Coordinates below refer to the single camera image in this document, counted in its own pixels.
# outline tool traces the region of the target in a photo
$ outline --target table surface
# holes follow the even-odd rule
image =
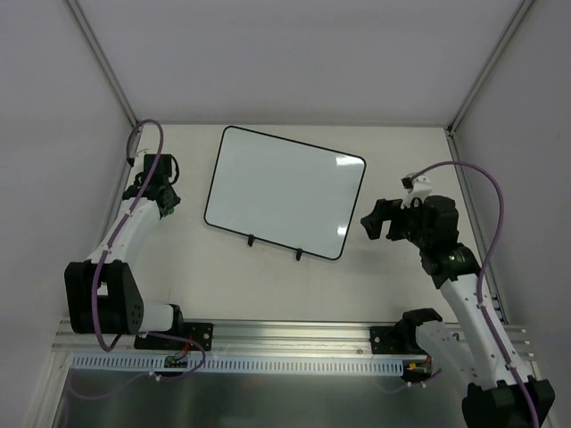
[[[132,267],[146,300],[176,303],[187,318],[393,322],[403,311],[432,307],[456,317],[420,266],[411,243],[370,241],[360,218],[380,198],[401,198],[401,178],[451,158],[440,128],[247,126],[253,130],[362,156],[367,171],[343,256],[328,261],[256,242],[203,220],[225,126],[167,125],[164,152],[176,156],[182,202],[147,236]],[[158,132],[145,127],[138,151],[155,152]],[[476,253],[453,167],[428,173],[433,194],[459,210],[460,241]]]

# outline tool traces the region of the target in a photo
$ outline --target white wall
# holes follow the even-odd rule
[[[59,0],[0,3],[0,426],[19,427],[128,124]]]
[[[521,0],[79,0],[135,112],[451,122]]]
[[[571,424],[571,3],[543,0],[532,10],[460,127],[460,156],[488,168],[506,197],[495,261],[510,319],[529,327],[555,387],[559,422]],[[470,183],[488,236],[496,199]]]

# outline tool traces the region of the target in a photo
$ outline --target white table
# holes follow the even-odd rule
[[[367,171],[343,256],[327,261],[225,232],[203,221],[225,126],[168,125],[164,152],[181,172],[182,202],[148,236],[133,267],[145,299],[177,303],[188,318],[392,322],[405,310],[432,307],[456,318],[420,266],[411,243],[370,241],[360,218],[380,198],[401,198],[401,178],[451,158],[440,128],[246,126],[276,136],[362,156]],[[156,151],[158,132],[145,127],[138,150]],[[434,194],[459,210],[460,241],[476,253],[453,167],[431,171]]]

